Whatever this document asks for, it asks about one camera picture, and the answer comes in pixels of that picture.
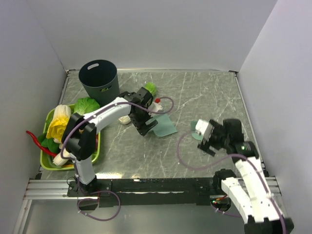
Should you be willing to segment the long green napa cabbage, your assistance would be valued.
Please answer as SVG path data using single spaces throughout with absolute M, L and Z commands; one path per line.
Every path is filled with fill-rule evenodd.
M 154 83 L 152 82 L 147 82 L 144 86 L 145 89 L 147 89 L 153 97 L 156 96 L 156 93 L 157 93 L 157 88 L 155 86 Z M 126 124 L 129 124 L 130 123 L 130 117 L 129 116 L 123 116 L 123 117 L 120 117 L 119 119 L 119 122 L 123 125 L 126 125 Z

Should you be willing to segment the teal dustpan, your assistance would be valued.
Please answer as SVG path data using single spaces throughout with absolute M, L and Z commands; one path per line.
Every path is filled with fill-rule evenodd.
M 157 121 L 157 125 L 153 127 L 151 131 L 157 137 L 166 137 L 177 133 L 177 129 L 168 114 L 154 116 L 153 120 Z

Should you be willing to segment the teal hand brush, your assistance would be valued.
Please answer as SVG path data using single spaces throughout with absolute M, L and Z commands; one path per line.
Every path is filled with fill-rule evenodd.
M 203 136 L 196 132 L 195 130 L 196 124 L 197 124 L 197 120 L 191 121 L 191 134 L 195 140 L 201 141 L 203 139 Z

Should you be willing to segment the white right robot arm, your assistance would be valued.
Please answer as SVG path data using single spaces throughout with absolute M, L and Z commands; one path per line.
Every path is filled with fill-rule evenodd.
M 244 221 L 246 234 L 289 234 L 294 229 L 291 218 L 285 217 L 265 179 L 256 146 L 246 141 L 238 119 L 226 119 L 222 124 L 200 119 L 195 131 L 203 136 L 198 148 L 210 155 L 214 149 L 225 149 L 244 181 L 242 187 L 231 170 L 215 173 L 213 189 L 226 194 Z

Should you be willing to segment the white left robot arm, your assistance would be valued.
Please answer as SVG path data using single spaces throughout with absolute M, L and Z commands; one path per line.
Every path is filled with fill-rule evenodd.
M 97 177 L 92 166 L 92 154 L 96 148 L 96 136 L 120 117 L 129 116 L 141 136 L 145 136 L 157 121 L 152 118 L 148 107 L 153 95 L 144 87 L 138 92 L 124 92 L 109 104 L 85 115 L 71 115 L 62 137 L 63 148 L 74 163 L 79 190 L 90 196 L 97 189 Z

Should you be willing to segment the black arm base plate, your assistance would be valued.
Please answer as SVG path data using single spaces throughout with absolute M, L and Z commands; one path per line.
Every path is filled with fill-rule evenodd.
M 209 206 L 225 192 L 211 177 L 99 179 L 89 191 L 82 192 L 75 181 L 69 183 L 67 196 L 79 200 L 93 198 L 101 208 L 130 205 L 195 204 Z

